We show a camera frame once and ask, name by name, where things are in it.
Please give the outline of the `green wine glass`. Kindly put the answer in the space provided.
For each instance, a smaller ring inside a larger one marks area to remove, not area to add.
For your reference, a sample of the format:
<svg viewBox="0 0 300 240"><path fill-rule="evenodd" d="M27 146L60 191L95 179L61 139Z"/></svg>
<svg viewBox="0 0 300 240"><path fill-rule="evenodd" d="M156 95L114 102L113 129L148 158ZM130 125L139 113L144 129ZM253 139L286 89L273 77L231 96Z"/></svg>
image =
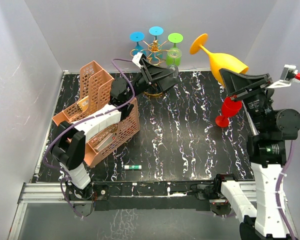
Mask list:
<svg viewBox="0 0 300 240"><path fill-rule="evenodd" d="M177 47L177 44L183 41L183 35L177 32L171 33L168 35L168 41L173 44L173 47L167 51L165 63L167 66L179 66L181 63L182 51Z"/></svg>

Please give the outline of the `red wine glass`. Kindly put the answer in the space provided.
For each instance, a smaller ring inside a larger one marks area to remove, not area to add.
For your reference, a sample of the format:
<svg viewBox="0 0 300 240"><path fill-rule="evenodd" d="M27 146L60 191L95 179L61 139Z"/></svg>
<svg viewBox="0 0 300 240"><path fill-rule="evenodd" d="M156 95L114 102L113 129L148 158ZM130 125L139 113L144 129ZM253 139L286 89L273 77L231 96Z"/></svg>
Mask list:
<svg viewBox="0 0 300 240"><path fill-rule="evenodd" d="M215 118L215 123L221 128L228 127L229 118L234 117L242 106L241 101L234 101L229 96L226 97L221 107L221 115Z"/></svg>

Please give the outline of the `clear wine glass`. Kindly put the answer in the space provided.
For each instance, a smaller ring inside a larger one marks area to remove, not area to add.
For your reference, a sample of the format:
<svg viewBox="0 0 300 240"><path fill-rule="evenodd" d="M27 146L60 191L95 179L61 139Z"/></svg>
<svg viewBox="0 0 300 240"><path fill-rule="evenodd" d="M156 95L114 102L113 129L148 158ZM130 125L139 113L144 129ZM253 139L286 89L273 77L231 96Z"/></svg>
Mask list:
<svg viewBox="0 0 300 240"><path fill-rule="evenodd" d="M172 47L167 51L165 63L168 69L173 70L173 77L179 76L178 66L181 63L182 51L176 47Z"/></svg>

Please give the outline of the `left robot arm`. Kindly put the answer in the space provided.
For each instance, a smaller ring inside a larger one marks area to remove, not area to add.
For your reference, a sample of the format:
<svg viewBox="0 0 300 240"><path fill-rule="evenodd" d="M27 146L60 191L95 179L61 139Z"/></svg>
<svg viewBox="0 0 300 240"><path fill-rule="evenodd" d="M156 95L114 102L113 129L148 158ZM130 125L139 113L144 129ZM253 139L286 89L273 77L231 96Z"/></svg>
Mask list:
<svg viewBox="0 0 300 240"><path fill-rule="evenodd" d="M83 200L93 195L93 168L140 129L137 96L165 93L178 84L178 67L151 64L143 53L132 62L136 76L114 78L96 61L80 69L79 99L53 117L57 136L50 153L65 170L70 190Z"/></svg>

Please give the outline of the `yellow wine glass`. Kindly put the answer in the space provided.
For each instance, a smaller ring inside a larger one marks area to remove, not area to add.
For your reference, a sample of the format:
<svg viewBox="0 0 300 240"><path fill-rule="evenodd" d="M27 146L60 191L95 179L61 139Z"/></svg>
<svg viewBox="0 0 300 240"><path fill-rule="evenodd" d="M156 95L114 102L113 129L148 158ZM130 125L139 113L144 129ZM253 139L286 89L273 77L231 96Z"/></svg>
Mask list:
<svg viewBox="0 0 300 240"><path fill-rule="evenodd" d="M203 50L208 58L210 64L210 70L214 78L225 87L225 83L220 74L220 69L227 69L233 71L237 74L246 74L249 70L249 67L243 63L241 60L236 58L233 55L227 53L213 53L210 52L207 48L204 47L206 41L208 40L208 34L203 33L198 36L192 43L189 53L191 55L196 54L199 50Z"/></svg>

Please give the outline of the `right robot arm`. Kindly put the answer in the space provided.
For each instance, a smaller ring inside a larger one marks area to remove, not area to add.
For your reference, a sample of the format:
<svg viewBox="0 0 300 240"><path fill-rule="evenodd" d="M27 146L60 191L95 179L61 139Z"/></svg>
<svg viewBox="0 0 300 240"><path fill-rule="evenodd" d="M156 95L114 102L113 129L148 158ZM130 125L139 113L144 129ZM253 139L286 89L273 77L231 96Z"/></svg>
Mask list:
<svg viewBox="0 0 300 240"><path fill-rule="evenodd" d="M228 200L239 220L241 239L293 240L295 234L284 206L283 179L289 166L286 141L297 139L300 113L273 108L275 90L269 74L247 75L222 68L220 75L228 97L245 107L253 131L246 148L254 173L256 205L230 174L216 176L213 194Z"/></svg>

